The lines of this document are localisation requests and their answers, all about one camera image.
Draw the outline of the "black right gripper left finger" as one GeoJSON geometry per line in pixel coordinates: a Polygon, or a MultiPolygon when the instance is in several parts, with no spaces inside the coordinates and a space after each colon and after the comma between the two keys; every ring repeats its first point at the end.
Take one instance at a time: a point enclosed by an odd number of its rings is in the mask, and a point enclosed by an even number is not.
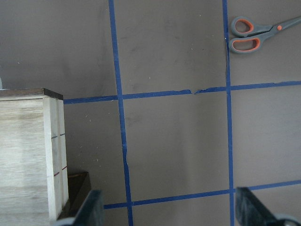
{"type": "Polygon", "coordinates": [[[103,226],[104,207],[101,190],[91,190],[74,217],[60,219],[56,226],[103,226]]]}

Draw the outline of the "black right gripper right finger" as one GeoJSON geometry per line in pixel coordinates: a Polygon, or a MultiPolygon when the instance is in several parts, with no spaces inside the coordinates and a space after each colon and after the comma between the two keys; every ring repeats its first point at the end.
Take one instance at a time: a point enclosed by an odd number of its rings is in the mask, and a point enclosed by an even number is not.
{"type": "Polygon", "coordinates": [[[286,214],[273,214],[248,187],[237,187],[236,220],[241,226],[299,226],[300,221],[286,214]]]}

